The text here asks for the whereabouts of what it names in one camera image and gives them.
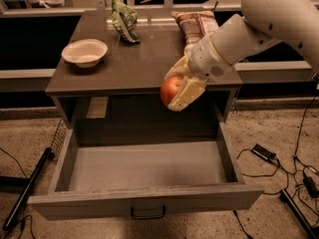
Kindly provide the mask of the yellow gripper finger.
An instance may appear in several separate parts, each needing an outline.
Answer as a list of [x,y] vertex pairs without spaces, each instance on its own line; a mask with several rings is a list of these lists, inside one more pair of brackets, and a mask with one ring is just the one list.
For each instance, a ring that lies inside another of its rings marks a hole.
[[205,91],[205,81],[199,78],[173,77],[171,83],[176,87],[175,94],[168,102],[167,107],[174,112],[181,112],[197,100]]
[[165,79],[169,79],[172,77],[192,77],[192,72],[188,65],[189,56],[185,55],[181,57],[165,74]]

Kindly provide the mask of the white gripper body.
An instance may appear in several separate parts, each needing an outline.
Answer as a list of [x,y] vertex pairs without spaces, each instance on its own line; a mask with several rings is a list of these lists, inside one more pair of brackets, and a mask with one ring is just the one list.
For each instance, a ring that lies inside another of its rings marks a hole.
[[192,47],[188,66],[195,76],[207,82],[215,82],[233,69],[218,54],[209,36],[203,37]]

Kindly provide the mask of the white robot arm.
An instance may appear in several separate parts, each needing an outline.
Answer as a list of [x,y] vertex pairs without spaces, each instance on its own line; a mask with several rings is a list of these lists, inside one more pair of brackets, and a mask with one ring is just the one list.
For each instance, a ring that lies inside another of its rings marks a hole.
[[283,42],[319,69],[319,10],[311,0],[241,0],[241,13],[205,35],[165,77],[180,77],[167,107],[180,112],[242,59]]

